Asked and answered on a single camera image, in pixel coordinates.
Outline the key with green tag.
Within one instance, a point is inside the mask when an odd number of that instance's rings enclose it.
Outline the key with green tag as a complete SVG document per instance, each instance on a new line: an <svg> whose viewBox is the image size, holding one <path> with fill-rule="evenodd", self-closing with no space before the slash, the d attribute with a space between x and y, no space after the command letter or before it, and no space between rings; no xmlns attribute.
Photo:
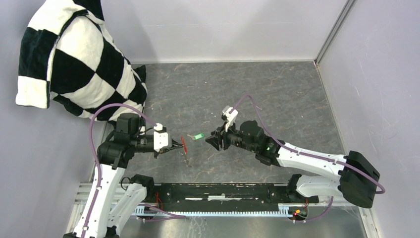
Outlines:
<svg viewBox="0 0 420 238"><path fill-rule="evenodd" d="M190 137L192 140L199 140L199 139L203 139L205 137L205 135L203 133L199 133L199 134L195 134L195 135L187 134L187 136Z"/></svg>

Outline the metal key holder red handle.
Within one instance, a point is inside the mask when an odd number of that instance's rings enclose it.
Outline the metal key holder red handle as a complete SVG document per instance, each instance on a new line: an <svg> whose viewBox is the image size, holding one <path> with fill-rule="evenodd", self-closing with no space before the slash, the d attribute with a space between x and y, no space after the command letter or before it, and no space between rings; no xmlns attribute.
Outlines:
<svg viewBox="0 0 420 238"><path fill-rule="evenodd" d="M180 138L181 138L181 143L182 143L183 150L184 150L184 152L182 154L183 155L183 160L184 160L184 162L185 162L185 164L186 164L187 167L191 167L190 159L189 159L189 156L188 156L188 149L187 149L187 145L186 145L186 142L185 142L185 138L183 136L181 136Z"/></svg>

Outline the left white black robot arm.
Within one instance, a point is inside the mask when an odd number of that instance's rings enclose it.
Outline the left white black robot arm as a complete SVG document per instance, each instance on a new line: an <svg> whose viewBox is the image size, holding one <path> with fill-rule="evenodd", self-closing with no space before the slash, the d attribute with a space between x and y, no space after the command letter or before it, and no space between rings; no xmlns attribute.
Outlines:
<svg viewBox="0 0 420 238"><path fill-rule="evenodd" d="M74 230L65 238L118 238L136 207L156 195L154 179L134 175L123 197L112 205L129 161L137 153L155 158L185 145L173 140L161 124L147 134L145 120L138 114L121 114L115 129L96 150L96 171L87 203Z"/></svg>

